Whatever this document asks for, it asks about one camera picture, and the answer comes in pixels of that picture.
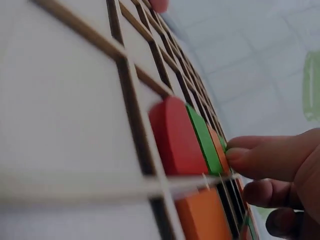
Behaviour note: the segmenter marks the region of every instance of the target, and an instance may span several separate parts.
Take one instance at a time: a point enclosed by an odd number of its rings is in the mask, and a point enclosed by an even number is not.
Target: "tile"
[[[240,96],[267,81],[254,57],[208,75],[210,87],[219,102]]]
[[[121,18],[124,46],[135,64],[142,67],[155,81],[161,82],[154,56],[147,40],[125,18]]]
[[[224,40],[196,50],[196,55],[206,73],[231,65],[251,53],[246,40],[239,34],[229,35]]]
[[[147,199],[78,207],[3,208],[0,230],[7,240],[161,239]]]
[[[245,28],[243,33],[257,51],[293,36],[286,22],[279,17],[265,18],[263,22]]]
[[[243,134],[245,129],[272,116],[281,109],[276,92],[271,84],[255,89],[221,108],[233,134]]]
[[[202,154],[208,166],[209,173],[218,176],[223,172],[223,169],[219,161],[214,143],[210,137],[206,122],[200,115],[196,113],[196,111],[190,105],[187,105],[186,109],[191,119],[198,142],[200,144]]]
[[[288,76],[276,84],[286,106],[297,113],[303,114],[303,73],[299,72]]]
[[[234,24],[243,29],[252,24],[258,25],[269,18],[273,1],[269,0],[226,0]]]
[[[264,58],[266,69],[277,81],[281,81],[304,67],[307,52],[297,42],[285,44],[274,55],[266,57],[271,52],[272,49],[261,56]]]
[[[270,16],[286,16],[307,10],[312,6],[313,0],[281,0],[274,1],[269,13]]]
[[[283,115],[271,122],[270,124],[264,125],[262,128],[263,135],[297,135],[301,134],[315,126],[307,122],[302,113],[297,113],[295,111],[288,112],[287,115]]]
[[[221,14],[192,24],[185,29],[191,44],[195,48],[224,38],[225,35],[233,33],[235,30],[230,18]]]
[[[320,8],[309,8],[287,17],[308,50],[320,48]]]
[[[216,188],[177,200],[175,206],[187,240],[232,239]]]
[[[172,0],[169,11],[177,16],[183,27],[188,27],[221,12],[219,1],[216,0]]]

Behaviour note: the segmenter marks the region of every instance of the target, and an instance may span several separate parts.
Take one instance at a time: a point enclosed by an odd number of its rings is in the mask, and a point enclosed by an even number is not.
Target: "orange block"
[[[175,206],[187,240],[232,239],[217,189],[177,200]]]
[[[229,164],[227,162],[227,159],[226,159],[226,155],[225,155],[225,152],[224,152],[224,149],[220,143],[220,139],[218,137],[218,134],[216,133],[215,130],[213,130],[211,128],[211,126],[207,125],[208,127],[208,130],[209,130],[209,133],[211,135],[211,139],[213,141],[213,144],[214,144],[214,147],[215,147],[215,151],[216,153],[218,154],[218,157],[219,157],[219,160],[220,160],[220,163],[221,163],[221,166],[223,168],[223,171],[226,173],[226,174],[229,174],[230,173],[230,167],[229,167]]]

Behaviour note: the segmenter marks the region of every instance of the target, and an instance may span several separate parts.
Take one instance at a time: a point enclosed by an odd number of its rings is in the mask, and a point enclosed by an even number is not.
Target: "red block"
[[[157,13],[164,13],[168,9],[169,0],[149,0],[149,2]]]
[[[208,173],[183,101],[173,96],[167,97],[151,109],[149,119],[167,175]]]

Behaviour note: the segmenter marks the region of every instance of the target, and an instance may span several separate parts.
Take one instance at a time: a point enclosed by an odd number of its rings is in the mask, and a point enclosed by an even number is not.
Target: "human hand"
[[[149,2],[157,13],[164,13],[168,9],[169,0],[149,0]]]
[[[320,129],[296,136],[236,137],[227,148],[231,168],[255,180],[244,187],[244,200],[278,208],[266,221],[271,235],[320,239]]]

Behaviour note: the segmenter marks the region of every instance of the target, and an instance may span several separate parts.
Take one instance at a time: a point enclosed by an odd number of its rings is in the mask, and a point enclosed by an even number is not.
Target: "green object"
[[[193,129],[198,139],[208,170],[210,174],[218,176],[223,172],[223,169],[214,143],[211,139],[209,130],[207,128],[206,122],[201,116],[196,113],[196,111],[190,105],[186,105],[186,110],[191,119]]]
[[[224,153],[226,153],[226,151],[227,151],[227,143],[226,143],[225,139],[222,136],[220,136],[219,134],[218,134],[218,137],[219,137],[219,140],[220,140],[220,144],[222,145],[222,149],[223,149]]]
[[[320,51],[310,51],[305,57],[302,107],[307,121],[320,122]]]
[[[250,232],[251,232],[251,237],[253,240],[257,240],[258,239],[258,235],[256,233],[256,229],[255,229],[255,226],[254,226],[254,223],[251,219],[251,217],[249,217],[249,228],[250,228]]]

